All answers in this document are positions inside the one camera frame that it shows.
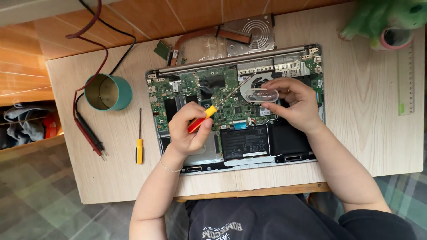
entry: hand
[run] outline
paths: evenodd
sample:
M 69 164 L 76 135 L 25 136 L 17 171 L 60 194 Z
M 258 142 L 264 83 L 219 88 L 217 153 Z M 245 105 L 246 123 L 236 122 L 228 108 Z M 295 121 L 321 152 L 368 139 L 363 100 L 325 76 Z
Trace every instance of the hand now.
M 309 134 L 323 125 L 317 108 L 316 92 L 303 82 L 288 77 L 276 78 L 261 87 L 276 89 L 279 98 L 285 99 L 290 107 L 285 108 L 273 102 L 264 102 L 261 106 L 283 117 L 298 130 Z
M 188 121 L 193 118 L 205 118 L 205 108 L 195 102 L 190 102 L 182 107 L 169 122 L 169 133 L 172 142 L 167 148 L 173 147 L 175 151 L 187 157 L 188 154 L 199 150 L 205 144 L 211 133 L 212 119 L 202 122 L 197 133 L 188 133 Z

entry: open laptop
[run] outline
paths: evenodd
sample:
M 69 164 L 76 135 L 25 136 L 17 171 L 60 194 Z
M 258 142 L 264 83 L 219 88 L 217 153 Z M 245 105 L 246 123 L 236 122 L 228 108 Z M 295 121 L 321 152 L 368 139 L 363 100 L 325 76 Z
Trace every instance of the open laptop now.
M 187 157 L 181 174 L 202 174 L 316 161 L 305 134 L 285 119 L 245 99 L 245 92 L 278 77 L 296 78 L 317 93 L 325 121 L 322 49 L 319 44 L 269 50 L 146 72 L 161 153 L 170 144 L 168 122 L 188 102 L 209 108 L 257 74 L 212 115 L 204 147 Z M 277 104 L 289 105 L 279 99 Z

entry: clear plastic container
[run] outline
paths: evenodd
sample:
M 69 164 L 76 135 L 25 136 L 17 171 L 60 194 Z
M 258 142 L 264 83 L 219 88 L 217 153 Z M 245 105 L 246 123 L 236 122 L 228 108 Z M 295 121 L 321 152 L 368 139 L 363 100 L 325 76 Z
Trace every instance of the clear plastic container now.
M 245 92 L 245 99 L 248 102 L 275 102 L 279 99 L 279 92 L 275 89 L 251 88 Z

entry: ruler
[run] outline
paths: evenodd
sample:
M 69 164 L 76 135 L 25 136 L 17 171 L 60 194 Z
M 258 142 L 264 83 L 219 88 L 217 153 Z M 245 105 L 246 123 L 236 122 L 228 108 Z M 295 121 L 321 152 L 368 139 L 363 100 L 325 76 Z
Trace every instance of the ruler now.
M 399 116 L 415 112 L 414 46 L 397 50 L 398 53 L 398 111 Z

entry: yellow screwdriver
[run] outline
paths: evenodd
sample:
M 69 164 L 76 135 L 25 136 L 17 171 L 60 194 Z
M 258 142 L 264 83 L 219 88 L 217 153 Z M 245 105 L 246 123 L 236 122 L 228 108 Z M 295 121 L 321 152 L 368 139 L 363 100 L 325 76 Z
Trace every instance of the yellow screwdriver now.
M 142 164 L 141 112 L 142 108 L 139 108 L 139 138 L 136 140 L 135 148 L 135 162 L 137 164 Z
M 221 103 L 223 103 L 225 100 L 227 100 L 227 98 L 229 98 L 231 95 L 233 95 L 233 93 L 235 93 L 243 84 L 245 84 L 247 81 L 249 81 L 255 74 L 257 74 L 257 72 L 252 73 L 249 77 L 246 78 L 246 80 L 244 82 L 242 82 L 241 84 L 239 84 L 239 86 L 235 89 L 233 89 L 233 91 L 230 92 L 229 95 L 227 95 L 224 99 L 222 99 L 218 104 L 216 104 L 215 106 L 212 105 L 210 106 L 210 108 L 205 110 L 206 113 L 206 118 L 196 118 L 194 119 L 189 125 L 188 125 L 188 133 L 193 133 L 195 132 L 197 129 L 199 129 L 200 125 L 202 124 L 202 122 L 205 119 L 210 118 L 216 111 L 217 111 L 217 107 L 219 105 L 221 105 Z

